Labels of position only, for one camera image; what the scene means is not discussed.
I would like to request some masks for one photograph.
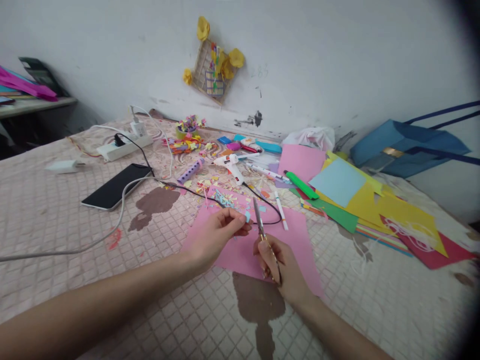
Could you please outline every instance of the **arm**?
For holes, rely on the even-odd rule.
[[[279,279],[273,251],[282,276],[280,293],[335,359],[391,359],[310,291],[290,246],[271,235],[267,235],[267,240],[268,243],[257,240],[253,248],[264,275],[272,276],[274,281]]]
[[[252,228],[232,209],[212,215],[188,251],[54,297],[0,325],[0,359],[76,359],[142,306],[208,270]]]

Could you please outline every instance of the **hand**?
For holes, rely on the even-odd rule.
[[[274,254],[281,272],[281,286],[278,287],[281,295],[293,307],[310,299],[313,293],[305,282],[290,246],[269,234],[266,234],[266,241],[260,241],[260,238],[255,241],[253,255],[257,257],[263,269],[263,275],[265,277],[272,276],[278,284],[280,276]]]
[[[210,215],[205,225],[196,235],[190,247],[193,258],[200,262],[205,270],[210,268],[219,257],[227,242],[234,236],[246,236],[252,229],[252,220],[230,207]]]

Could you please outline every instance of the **white plastic bag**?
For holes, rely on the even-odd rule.
[[[331,127],[307,127],[291,132],[281,144],[307,145],[322,151],[332,151],[335,146],[335,131]]]

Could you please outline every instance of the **green highlighter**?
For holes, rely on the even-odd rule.
[[[291,182],[295,186],[297,186],[300,190],[302,190],[303,193],[307,195],[310,199],[315,200],[320,198],[320,196],[315,191],[313,191],[310,186],[308,186],[306,183],[300,180],[299,177],[295,175],[293,172],[284,170],[283,173],[287,178],[291,180]]]

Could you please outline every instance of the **scissor blade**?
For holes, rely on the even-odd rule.
[[[257,203],[257,199],[253,198],[253,208],[255,209],[255,216],[256,216],[256,223],[258,224],[258,231],[260,234],[264,233],[264,226],[262,223],[262,218],[260,217],[260,209],[259,204]]]

